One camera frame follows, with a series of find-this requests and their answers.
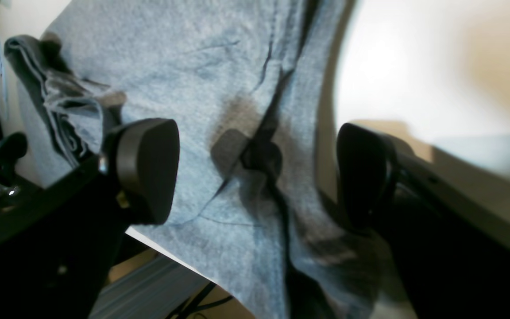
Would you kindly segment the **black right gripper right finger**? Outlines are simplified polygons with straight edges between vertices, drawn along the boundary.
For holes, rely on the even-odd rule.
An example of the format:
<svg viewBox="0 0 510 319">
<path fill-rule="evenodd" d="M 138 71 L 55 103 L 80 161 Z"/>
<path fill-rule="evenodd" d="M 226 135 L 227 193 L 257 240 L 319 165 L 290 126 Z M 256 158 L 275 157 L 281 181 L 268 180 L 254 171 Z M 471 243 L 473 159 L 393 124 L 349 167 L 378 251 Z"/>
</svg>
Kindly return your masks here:
<svg viewBox="0 0 510 319">
<path fill-rule="evenodd" d="M 395 138 L 346 123 L 336 155 L 350 221 L 388 244 L 419 319 L 510 319 L 510 223 Z"/>
</svg>

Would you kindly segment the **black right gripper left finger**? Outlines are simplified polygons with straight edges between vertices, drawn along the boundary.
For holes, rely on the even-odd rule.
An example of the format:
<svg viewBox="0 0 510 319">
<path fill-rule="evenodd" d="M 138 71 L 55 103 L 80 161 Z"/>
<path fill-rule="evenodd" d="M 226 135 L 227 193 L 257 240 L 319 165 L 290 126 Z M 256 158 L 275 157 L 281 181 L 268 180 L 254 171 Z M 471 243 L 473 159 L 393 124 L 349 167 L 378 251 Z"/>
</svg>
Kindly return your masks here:
<svg viewBox="0 0 510 319">
<path fill-rule="evenodd" d="M 133 224 L 170 214 L 179 162 L 172 119 L 114 128 L 102 150 L 0 215 L 0 319 L 86 319 Z"/>
</svg>

